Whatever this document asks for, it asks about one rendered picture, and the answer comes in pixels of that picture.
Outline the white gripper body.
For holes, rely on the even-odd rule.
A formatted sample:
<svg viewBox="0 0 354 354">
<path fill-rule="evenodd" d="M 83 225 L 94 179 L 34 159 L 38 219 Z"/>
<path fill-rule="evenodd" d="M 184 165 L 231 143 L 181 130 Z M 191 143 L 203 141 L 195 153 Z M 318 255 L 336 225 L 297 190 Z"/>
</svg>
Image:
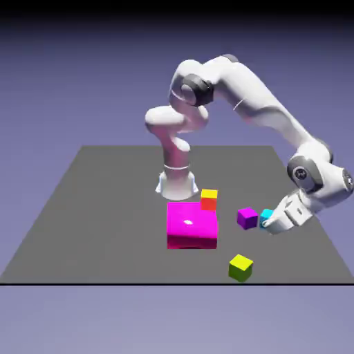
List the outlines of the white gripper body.
<svg viewBox="0 0 354 354">
<path fill-rule="evenodd" d="M 302 225 L 302 219 L 297 212 L 301 205 L 298 195 L 285 196 L 273 211 L 271 217 L 265 221 L 265 230 L 270 234 L 279 234 L 295 226 Z"/>
</svg>

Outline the small cyan cube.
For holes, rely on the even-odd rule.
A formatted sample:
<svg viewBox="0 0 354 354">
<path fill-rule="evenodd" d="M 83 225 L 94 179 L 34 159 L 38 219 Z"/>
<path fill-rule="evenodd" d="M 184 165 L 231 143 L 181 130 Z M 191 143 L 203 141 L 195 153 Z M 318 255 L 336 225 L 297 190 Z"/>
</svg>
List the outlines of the small cyan cube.
<svg viewBox="0 0 354 354">
<path fill-rule="evenodd" d="M 259 227 L 260 228 L 265 228 L 265 224 L 268 222 L 268 220 L 270 219 L 270 217 L 273 214 L 273 210 L 272 209 L 264 209 L 260 216 L 259 216 Z"/>
</svg>

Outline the small purple cube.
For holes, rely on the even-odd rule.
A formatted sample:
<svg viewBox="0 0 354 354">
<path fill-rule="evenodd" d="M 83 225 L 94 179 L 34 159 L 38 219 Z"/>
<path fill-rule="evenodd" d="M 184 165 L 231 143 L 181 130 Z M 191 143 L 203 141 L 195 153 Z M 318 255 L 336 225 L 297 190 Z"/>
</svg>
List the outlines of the small purple cube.
<svg viewBox="0 0 354 354">
<path fill-rule="evenodd" d="M 248 230 L 257 226 L 258 217 L 259 215 L 256 211 L 254 211 L 251 207 L 247 207 L 238 210 L 236 222 L 244 230 Z"/>
</svg>

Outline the small yellow-green cube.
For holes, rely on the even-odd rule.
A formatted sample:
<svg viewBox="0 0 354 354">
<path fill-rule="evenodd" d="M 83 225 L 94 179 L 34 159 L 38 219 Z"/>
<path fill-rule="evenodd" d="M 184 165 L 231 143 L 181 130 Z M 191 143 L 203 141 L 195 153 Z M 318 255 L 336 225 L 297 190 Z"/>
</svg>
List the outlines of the small yellow-green cube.
<svg viewBox="0 0 354 354">
<path fill-rule="evenodd" d="M 237 254 L 230 262 L 228 275 L 229 277 L 243 283 L 252 274 L 252 266 L 254 261 L 241 255 Z"/>
</svg>

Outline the small orange cube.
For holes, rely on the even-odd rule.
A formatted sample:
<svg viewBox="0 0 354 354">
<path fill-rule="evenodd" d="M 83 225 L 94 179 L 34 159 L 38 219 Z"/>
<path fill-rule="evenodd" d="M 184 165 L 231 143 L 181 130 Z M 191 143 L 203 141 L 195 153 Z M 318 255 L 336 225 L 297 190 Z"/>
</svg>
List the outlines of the small orange cube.
<svg viewBox="0 0 354 354">
<path fill-rule="evenodd" d="M 217 189 L 202 189 L 201 190 L 201 209 L 207 211 L 216 211 L 218 198 Z"/>
</svg>

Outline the large magenta box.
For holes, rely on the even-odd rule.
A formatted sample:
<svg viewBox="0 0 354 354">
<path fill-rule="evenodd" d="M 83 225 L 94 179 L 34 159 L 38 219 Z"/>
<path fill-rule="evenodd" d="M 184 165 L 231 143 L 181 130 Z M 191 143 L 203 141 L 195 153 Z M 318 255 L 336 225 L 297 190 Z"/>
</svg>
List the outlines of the large magenta box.
<svg viewBox="0 0 354 354">
<path fill-rule="evenodd" d="M 216 249 L 216 212 L 202 210 L 200 202 L 168 202 L 166 234 L 168 249 Z"/>
</svg>

